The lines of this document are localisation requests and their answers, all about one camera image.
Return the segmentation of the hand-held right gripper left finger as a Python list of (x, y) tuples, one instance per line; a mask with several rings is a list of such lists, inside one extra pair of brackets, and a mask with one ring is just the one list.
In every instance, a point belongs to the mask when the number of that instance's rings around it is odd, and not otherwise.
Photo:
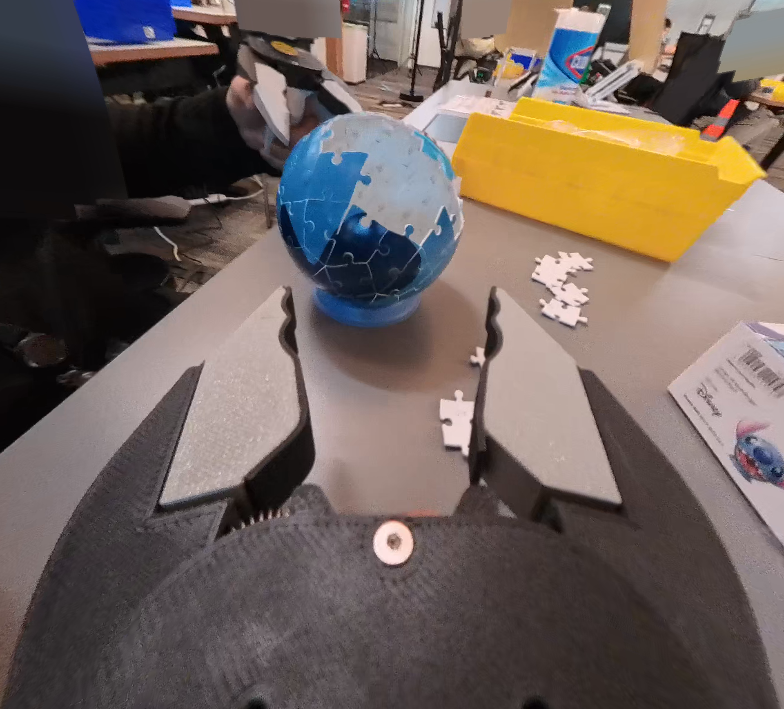
[(158, 507), (272, 514), (314, 461), (292, 289), (278, 287), (201, 365)]

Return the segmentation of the wooden side desk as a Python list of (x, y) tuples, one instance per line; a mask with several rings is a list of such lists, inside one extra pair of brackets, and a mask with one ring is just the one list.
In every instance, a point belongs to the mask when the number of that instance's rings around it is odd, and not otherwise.
[(220, 54), (219, 48), (208, 40), (185, 38), (156, 40), (146, 44), (111, 44), (88, 38), (87, 44), (96, 67)]

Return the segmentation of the black monitor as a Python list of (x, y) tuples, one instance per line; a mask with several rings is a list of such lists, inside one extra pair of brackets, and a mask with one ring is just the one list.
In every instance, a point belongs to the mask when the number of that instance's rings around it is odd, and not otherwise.
[(725, 44), (724, 36), (682, 32), (668, 76), (652, 96), (648, 109), (670, 124), (689, 127), (728, 75), (720, 72)]

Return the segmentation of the white folding stand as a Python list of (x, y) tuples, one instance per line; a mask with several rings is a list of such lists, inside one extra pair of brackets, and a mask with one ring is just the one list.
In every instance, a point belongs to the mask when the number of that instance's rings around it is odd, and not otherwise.
[(614, 69), (607, 76), (587, 88), (583, 93), (583, 104), (588, 108), (599, 108), (607, 104), (610, 97), (618, 90), (625, 88), (640, 72), (644, 63), (639, 59), (632, 59), (622, 67)]

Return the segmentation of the black light stand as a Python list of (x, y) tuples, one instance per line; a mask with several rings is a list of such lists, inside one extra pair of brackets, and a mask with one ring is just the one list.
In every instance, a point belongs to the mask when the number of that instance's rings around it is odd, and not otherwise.
[(426, 62), (423, 45), (430, 38), (427, 31), (432, 29), (435, 0), (403, 0), (401, 2), (401, 42), (399, 66), (404, 69), (407, 83), (399, 96), (401, 102), (409, 107), (418, 106), (424, 95), (418, 88), (420, 67)]

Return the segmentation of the blue puzzle ball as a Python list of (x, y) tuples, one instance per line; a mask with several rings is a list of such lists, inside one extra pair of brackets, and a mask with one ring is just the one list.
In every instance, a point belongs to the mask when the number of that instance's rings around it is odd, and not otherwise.
[(314, 289), (378, 304), (423, 298), (463, 234), (459, 190), (450, 160), (423, 132), (380, 114), (336, 116), (293, 148), (278, 229)]

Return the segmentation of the dark desk hatch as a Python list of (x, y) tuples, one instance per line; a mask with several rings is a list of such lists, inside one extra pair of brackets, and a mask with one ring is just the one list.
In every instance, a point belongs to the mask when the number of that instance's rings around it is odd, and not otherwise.
[(451, 111), (435, 114), (423, 132), (434, 139), (439, 145), (455, 147), (463, 134), (469, 114)]

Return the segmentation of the blue ball stand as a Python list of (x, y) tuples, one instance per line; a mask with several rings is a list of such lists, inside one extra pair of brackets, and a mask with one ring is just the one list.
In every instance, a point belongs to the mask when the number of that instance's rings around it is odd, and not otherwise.
[(385, 328), (408, 320), (422, 302), (422, 295), (382, 304), (339, 298), (320, 288), (312, 292), (316, 308), (329, 319), (344, 326), (363, 329)]

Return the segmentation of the clear box with yellow label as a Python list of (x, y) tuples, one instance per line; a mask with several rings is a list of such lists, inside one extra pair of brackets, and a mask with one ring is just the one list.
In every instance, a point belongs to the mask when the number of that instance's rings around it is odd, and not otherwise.
[(506, 48), (494, 70), (494, 80), (512, 81), (521, 79), (542, 63), (541, 57), (527, 48)]

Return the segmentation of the person's left forearm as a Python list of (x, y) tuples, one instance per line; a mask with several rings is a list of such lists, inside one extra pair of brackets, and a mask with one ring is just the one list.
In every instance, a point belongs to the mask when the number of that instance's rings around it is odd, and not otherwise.
[(129, 198), (183, 196), (253, 175), (280, 176), (239, 135), (228, 88), (140, 105), (107, 103)]

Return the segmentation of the wide cardboard divider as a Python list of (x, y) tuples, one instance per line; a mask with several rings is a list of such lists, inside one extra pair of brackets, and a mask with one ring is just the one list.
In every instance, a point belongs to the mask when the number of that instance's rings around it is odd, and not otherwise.
[(547, 53), (560, 9), (571, 9), (574, 0), (511, 0), (506, 31), (495, 36), (495, 50), (507, 48), (534, 51), (541, 58)]

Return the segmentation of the printed puzzle box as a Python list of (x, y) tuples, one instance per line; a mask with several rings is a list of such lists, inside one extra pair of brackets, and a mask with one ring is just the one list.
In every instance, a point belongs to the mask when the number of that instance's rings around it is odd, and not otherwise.
[(741, 322), (668, 391), (783, 542), (783, 325)]

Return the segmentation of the clear plastic bag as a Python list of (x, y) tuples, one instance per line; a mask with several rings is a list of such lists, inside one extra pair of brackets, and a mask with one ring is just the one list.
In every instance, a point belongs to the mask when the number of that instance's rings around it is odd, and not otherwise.
[(676, 156), (682, 153), (688, 145), (688, 142), (685, 142), (681, 137), (670, 133), (627, 128), (612, 130), (584, 128), (566, 120), (548, 120), (543, 123), (543, 128), (563, 135), (617, 144), (665, 156)]

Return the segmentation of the person's left hand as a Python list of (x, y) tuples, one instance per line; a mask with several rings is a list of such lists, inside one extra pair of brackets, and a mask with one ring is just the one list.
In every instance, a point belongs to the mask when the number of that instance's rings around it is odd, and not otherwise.
[(255, 85), (236, 75), (226, 94), (228, 112), (244, 143), (272, 168), (282, 171), (289, 149), (274, 134), (256, 107)]

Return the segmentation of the white trash bin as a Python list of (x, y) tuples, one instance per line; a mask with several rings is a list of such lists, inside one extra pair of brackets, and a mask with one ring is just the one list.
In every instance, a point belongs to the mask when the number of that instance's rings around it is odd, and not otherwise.
[(349, 85), (367, 80), (368, 26), (344, 22), (342, 26), (342, 76)]

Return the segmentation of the yellow plastic bin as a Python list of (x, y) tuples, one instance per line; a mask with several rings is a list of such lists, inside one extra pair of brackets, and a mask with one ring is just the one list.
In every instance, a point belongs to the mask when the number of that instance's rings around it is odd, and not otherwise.
[[(665, 132), (688, 145), (665, 156), (563, 135), (543, 128), (548, 120)], [(668, 263), (765, 174), (733, 138), (535, 98), (508, 120), (471, 115), (452, 166), (463, 197)]]

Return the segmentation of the disinfecting wipes canister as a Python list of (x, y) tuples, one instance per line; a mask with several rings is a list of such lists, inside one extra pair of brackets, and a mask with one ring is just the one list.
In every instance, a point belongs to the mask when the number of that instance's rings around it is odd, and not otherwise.
[(606, 16), (577, 8), (555, 12), (554, 31), (532, 97), (570, 105), (590, 64)]

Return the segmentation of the narrow cardboard divider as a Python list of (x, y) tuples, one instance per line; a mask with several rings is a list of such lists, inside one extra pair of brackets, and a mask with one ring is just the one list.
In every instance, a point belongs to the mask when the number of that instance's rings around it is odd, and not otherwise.
[(669, 0), (632, 0), (628, 59), (652, 75), (659, 62)]

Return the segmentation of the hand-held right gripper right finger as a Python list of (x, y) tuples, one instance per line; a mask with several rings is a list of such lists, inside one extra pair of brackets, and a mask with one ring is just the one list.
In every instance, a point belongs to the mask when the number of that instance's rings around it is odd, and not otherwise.
[(501, 287), (488, 295), (469, 477), (517, 518), (553, 501), (601, 511), (622, 495), (574, 359)]

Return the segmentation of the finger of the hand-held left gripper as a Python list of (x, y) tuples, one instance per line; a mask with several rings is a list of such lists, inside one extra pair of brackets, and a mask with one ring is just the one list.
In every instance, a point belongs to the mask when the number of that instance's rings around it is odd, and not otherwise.
[(287, 82), (283, 73), (267, 65), (254, 65), (254, 103), (272, 136), (282, 145), (290, 143), (291, 113), (287, 102)]
[(314, 100), (318, 116), (341, 116), (363, 113), (358, 100), (338, 78), (319, 78), (315, 81)]

